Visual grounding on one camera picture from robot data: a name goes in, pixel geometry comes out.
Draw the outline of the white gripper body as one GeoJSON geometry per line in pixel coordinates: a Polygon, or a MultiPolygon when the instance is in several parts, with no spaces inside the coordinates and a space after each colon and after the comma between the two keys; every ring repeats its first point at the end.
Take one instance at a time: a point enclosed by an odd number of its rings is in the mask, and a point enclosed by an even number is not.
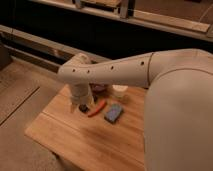
{"type": "Polygon", "coordinates": [[[88,105],[93,101],[91,88],[88,84],[69,85],[70,99],[77,105],[88,105]]]}

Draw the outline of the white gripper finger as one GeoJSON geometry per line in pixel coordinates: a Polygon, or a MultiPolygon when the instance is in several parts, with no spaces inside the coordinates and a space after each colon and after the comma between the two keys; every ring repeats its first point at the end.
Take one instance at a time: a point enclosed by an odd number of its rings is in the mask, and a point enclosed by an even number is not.
{"type": "Polygon", "coordinates": [[[70,112],[74,112],[75,109],[76,109],[76,104],[71,103],[71,105],[70,105],[70,112]]]}

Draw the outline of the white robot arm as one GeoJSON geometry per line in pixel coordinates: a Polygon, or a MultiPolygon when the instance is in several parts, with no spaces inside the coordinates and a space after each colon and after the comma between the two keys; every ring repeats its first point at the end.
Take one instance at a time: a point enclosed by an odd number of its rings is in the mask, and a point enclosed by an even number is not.
{"type": "Polygon", "coordinates": [[[85,54],[58,75],[71,101],[89,100],[89,85],[145,88],[146,171],[213,171],[213,54],[200,49],[150,52],[92,64],[85,54]]]}

